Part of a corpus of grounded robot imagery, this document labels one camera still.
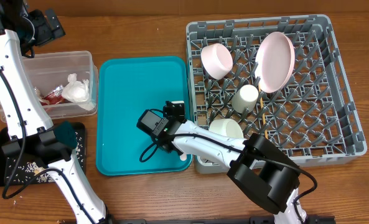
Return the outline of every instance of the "black tray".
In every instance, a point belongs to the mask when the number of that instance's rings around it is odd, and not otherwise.
[[[85,164],[86,164],[86,128],[85,125],[79,122],[71,123],[77,135],[78,147],[77,156],[80,167],[83,172],[85,172]],[[4,128],[0,132],[0,187],[4,186],[7,179],[11,175],[11,172],[16,165],[16,160],[13,158],[4,157],[1,146],[6,142],[10,141],[9,135],[7,133],[7,128]],[[22,164],[20,164],[17,175],[14,180],[11,182],[11,185],[24,185],[27,181],[29,181],[33,176],[35,176],[34,171],[38,169],[38,166],[35,162],[27,162],[23,159]],[[32,184],[44,184],[54,182],[54,180],[48,175],[43,174],[37,178]]]

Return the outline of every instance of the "gray dish rack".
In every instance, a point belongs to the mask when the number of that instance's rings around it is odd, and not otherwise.
[[[243,85],[258,86],[255,57],[272,32],[291,39],[296,62],[286,87],[259,94],[248,114],[238,114],[231,98]],[[330,19],[325,15],[191,22],[187,25],[187,66],[191,118],[208,129],[214,119],[237,121],[244,137],[264,134],[300,166],[344,164],[367,151]],[[202,67],[203,47],[221,43],[233,56],[233,70],[221,80]],[[200,173],[224,172],[195,158]]]

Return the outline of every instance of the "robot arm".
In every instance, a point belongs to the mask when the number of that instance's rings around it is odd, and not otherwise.
[[[254,156],[297,167],[273,143],[258,134],[249,140],[234,139],[202,129],[184,119],[184,102],[167,102],[163,113],[161,118],[146,110],[139,118],[138,128],[153,139],[166,140],[159,143],[167,152],[176,151],[181,158],[186,154],[202,156],[226,168],[229,178],[250,200],[274,214],[276,224],[304,222],[305,211],[296,205],[301,222],[293,204],[300,173],[272,163],[265,163],[259,175],[252,171],[258,161]]]
[[[11,138],[2,149],[6,157],[17,157],[24,150],[20,144],[23,145],[25,139],[25,153],[46,168],[45,172],[53,178],[68,200],[77,222],[107,223],[110,218],[107,209],[90,187],[78,163],[74,150],[77,145],[75,131],[68,122],[53,125],[35,96],[34,87],[22,63],[22,56],[29,57],[27,51],[30,50],[33,57],[32,46],[44,45],[65,35],[54,12],[48,10],[46,15],[49,22],[38,10],[28,13],[22,0],[0,0],[0,73],[15,96],[23,120],[21,123],[13,98],[0,74],[0,102]],[[21,125],[25,126],[25,136]]]

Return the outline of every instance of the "white ceramic cup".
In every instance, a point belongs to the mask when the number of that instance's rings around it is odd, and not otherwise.
[[[233,68],[233,58],[223,44],[212,44],[201,51],[201,61],[204,69],[214,79],[219,80]]]
[[[233,119],[213,120],[209,131],[230,138],[244,138],[240,125]]]
[[[245,85],[238,90],[231,99],[231,105],[234,110],[243,113],[245,108],[252,111],[258,100],[259,91],[253,85]]]

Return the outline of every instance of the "pink plate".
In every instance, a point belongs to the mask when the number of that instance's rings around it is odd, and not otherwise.
[[[269,34],[261,43],[255,75],[260,77],[260,89],[266,93],[280,90],[288,82],[295,64],[291,40],[280,32]]]

